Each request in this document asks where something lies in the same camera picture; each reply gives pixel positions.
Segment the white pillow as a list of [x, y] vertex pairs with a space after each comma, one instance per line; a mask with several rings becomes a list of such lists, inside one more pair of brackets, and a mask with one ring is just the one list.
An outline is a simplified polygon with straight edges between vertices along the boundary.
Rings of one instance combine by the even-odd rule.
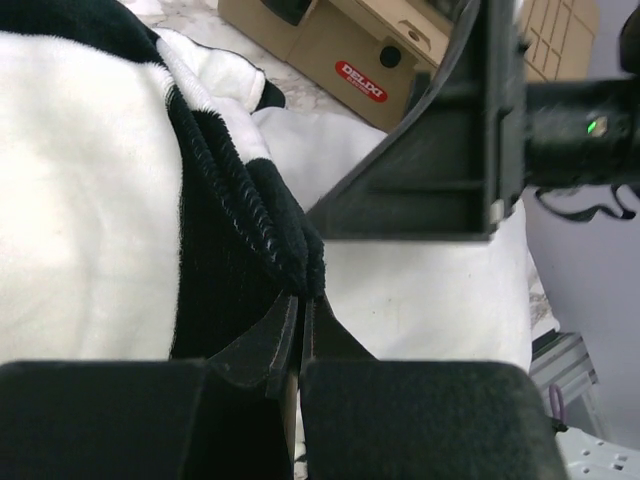
[[[304, 209], [384, 138], [334, 113], [273, 107], [253, 119]], [[327, 243], [326, 293], [335, 316], [379, 359], [492, 360], [528, 369], [525, 218], [517, 205], [488, 243]]]

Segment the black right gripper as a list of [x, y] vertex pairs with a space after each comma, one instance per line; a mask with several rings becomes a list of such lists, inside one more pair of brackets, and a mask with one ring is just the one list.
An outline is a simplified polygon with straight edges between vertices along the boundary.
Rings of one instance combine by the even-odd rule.
[[310, 209], [323, 238], [487, 241], [527, 187], [639, 183], [639, 79], [525, 81], [514, 13], [467, 3], [414, 108]]

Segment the black and white checkered pillowcase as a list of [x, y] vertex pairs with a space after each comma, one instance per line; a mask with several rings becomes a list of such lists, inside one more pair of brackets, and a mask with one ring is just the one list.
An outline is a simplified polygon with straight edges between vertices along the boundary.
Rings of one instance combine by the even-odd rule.
[[284, 103], [117, 1], [3, 2], [2, 361], [210, 357], [321, 296], [322, 240], [253, 118]]

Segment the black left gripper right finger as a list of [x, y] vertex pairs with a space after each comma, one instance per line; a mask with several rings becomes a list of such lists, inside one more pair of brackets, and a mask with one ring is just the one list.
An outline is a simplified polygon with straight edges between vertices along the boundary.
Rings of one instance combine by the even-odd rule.
[[326, 299], [304, 314], [300, 372], [312, 479], [563, 479], [529, 376], [495, 362], [381, 361]]

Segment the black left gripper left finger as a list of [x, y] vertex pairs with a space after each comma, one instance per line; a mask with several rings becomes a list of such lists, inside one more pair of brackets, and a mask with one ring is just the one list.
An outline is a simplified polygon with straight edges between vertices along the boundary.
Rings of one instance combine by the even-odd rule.
[[5, 479], [289, 479], [298, 302], [207, 360], [1, 369]]

